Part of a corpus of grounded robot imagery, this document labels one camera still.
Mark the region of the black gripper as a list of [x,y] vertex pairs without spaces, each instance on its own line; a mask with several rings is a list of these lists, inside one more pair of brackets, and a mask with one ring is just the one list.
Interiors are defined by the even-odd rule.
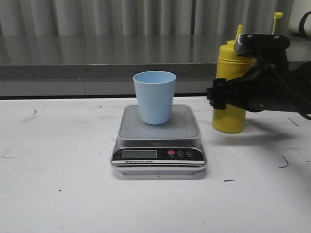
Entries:
[[207,88],[207,100],[214,109],[232,105],[250,112],[263,110],[311,112],[311,64],[296,70],[279,72],[270,69],[254,81],[240,83],[239,78],[216,78]]

